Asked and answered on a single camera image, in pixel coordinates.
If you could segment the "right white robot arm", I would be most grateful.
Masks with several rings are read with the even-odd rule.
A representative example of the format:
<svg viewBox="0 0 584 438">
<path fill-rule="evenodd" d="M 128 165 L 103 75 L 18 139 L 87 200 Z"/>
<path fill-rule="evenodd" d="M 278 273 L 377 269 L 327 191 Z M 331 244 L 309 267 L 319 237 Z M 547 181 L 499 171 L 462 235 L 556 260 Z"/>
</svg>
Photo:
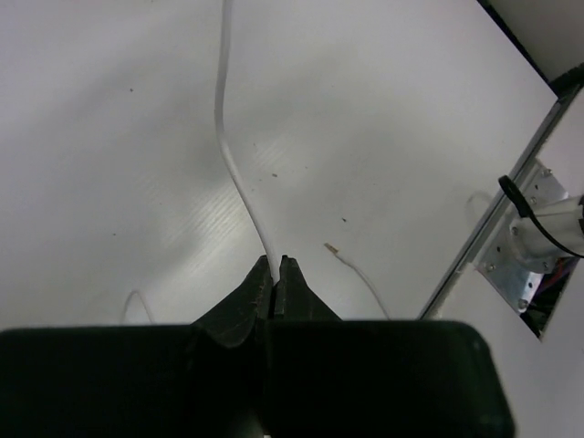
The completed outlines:
<svg viewBox="0 0 584 438">
<path fill-rule="evenodd" d="M 514 258 L 532 272 L 546 274 L 560 258 L 583 257 L 583 197 L 574 196 L 535 207 L 512 179 L 498 179 L 517 218 L 509 225 Z"/>
</svg>

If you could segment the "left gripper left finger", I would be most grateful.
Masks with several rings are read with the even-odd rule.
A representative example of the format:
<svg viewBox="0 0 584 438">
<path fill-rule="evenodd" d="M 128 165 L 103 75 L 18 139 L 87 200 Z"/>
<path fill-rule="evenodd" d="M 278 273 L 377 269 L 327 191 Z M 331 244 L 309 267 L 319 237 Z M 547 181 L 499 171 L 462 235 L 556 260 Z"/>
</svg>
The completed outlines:
<svg viewBox="0 0 584 438">
<path fill-rule="evenodd" d="M 4 437 L 261 437 L 258 259 L 191 324 L 14 328 L 1 334 Z"/>
</svg>

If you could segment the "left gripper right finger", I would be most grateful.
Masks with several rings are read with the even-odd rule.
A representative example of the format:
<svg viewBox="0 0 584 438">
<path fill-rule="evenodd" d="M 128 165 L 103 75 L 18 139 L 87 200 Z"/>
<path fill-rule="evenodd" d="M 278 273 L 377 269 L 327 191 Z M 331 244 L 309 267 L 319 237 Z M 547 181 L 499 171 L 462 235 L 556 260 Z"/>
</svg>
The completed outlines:
<svg viewBox="0 0 584 438">
<path fill-rule="evenodd" d="M 455 320 L 276 309 L 307 295 L 294 259 L 262 269 L 262 426 L 270 437 L 512 437 L 490 347 Z"/>
</svg>

